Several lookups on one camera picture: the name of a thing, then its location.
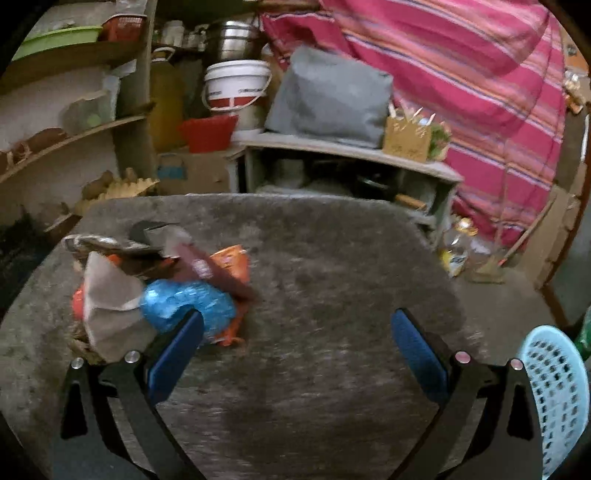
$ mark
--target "wooden shelf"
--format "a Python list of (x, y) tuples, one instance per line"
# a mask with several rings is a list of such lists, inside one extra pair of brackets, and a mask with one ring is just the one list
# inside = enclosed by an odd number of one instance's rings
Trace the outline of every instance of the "wooden shelf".
[(172, 57), (172, 59), (174, 60), (174, 58), (176, 56), (179, 55), (201, 55), (202, 52), (200, 52), (197, 48), (185, 48), (185, 47), (175, 47), (172, 45), (165, 45), (164, 43), (155, 43), (152, 42), (152, 51), (154, 51), (155, 48), (162, 48), (162, 47), (170, 47), (170, 48), (174, 48), (175, 52), (174, 55)]
[(405, 170), (417, 171), (449, 183), (461, 183), (464, 181), (464, 178), (458, 172), (443, 162), (420, 163), (406, 158), (386, 155), (381, 150), (352, 147), (325, 140), (296, 137), (295, 135), (282, 135), (271, 132), (252, 134), (249, 137), (244, 135), (240, 138), (238, 144), (244, 145), (245, 147), (282, 148), (285, 150), (318, 152), (341, 157), (358, 158), (360, 160), (369, 160), (392, 165), (393, 167), (404, 168)]
[(103, 124), (103, 125), (99, 125), (98, 127), (91, 128), (90, 130), (87, 130), (86, 132), (83, 132), (79, 135), (75, 135), (73, 137), (68, 137), (65, 140), (63, 140), (59, 143), (56, 143), (55, 145), (52, 145), (49, 148), (46, 148), (45, 150), (41, 150), (39, 153), (31, 155), (28, 159), (22, 160), (19, 163), (17, 163), (16, 165), (14, 165), (13, 168), (8, 170), (3, 175), (0, 175), (0, 183), (5, 181), (6, 179), (9, 179), (13, 175), (17, 174), (18, 172), (20, 172), (24, 168), (28, 167), (31, 163), (36, 162), (37, 160), (45, 157), (46, 155), (49, 155), (50, 153), (53, 153), (53, 152), (59, 150), (62, 147), (65, 147), (66, 145), (70, 145), (74, 142), (77, 142), (78, 140), (81, 140), (82, 138), (90, 137), (91, 135), (95, 135), (97, 133), (104, 132), (106, 130), (110, 130), (112, 128), (120, 127), (121, 125), (126, 125), (126, 124), (130, 124), (132, 122), (137, 122), (137, 121), (143, 120), (145, 118), (146, 118), (145, 115), (129, 116), (127, 118), (121, 118), (119, 120), (115, 120), (114, 122), (109, 122), (107, 124)]
[(122, 65), (137, 57), (142, 42), (97, 41), (52, 48), (11, 62), (0, 77), (0, 95), (42, 78), (74, 69)]

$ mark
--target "cooking oil bottle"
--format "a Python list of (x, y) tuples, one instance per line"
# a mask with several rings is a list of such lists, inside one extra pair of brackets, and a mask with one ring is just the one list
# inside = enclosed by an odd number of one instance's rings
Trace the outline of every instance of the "cooking oil bottle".
[(184, 145), (178, 127), (183, 123), (184, 83), (180, 72), (168, 61), (174, 48), (156, 48), (150, 65), (150, 133), (156, 152), (167, 152)]
[(443, 234), (440, 258), (450, 277), (457, 277), (466, 266), (472, 237), (477, 233), (478, 229), (473, 226), (472, 220), (462, 218)]

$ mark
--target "white bucket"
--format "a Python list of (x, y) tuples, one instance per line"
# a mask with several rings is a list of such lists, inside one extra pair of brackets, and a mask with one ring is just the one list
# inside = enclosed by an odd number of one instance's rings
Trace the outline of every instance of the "white bucket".
[(270, 83), (271, 68), (265, 61), (215, 63), (205, 74), (203, 103), (212, 112), (236, 112), (265, 96)]

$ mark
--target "light blue basket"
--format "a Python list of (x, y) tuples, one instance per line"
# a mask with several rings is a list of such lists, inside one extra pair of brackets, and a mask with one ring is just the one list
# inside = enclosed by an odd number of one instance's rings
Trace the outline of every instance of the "light blue basket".
[(525, 364), (538, 409), (545, 480), (564, 461), (587, 426), (587, 371), (573, 342), (551, 326), (533, 329), (517, 357)]

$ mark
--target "green plastic basin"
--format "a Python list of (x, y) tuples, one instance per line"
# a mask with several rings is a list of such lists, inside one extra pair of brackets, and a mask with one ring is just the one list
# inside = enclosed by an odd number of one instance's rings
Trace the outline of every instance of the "green plastic basin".
[(63, 47), (65, 45), (74, 45), (76, 43), (92, 43), (99, 38), (103, 30), (102, 25), (95, 27), (74, 27), (64, 28), (63, 30), (54, 30), (33, 38), (27, 38), (18, 47), (12, 61), (32, 55), (39, 51), (50, 50), (52, 48)]

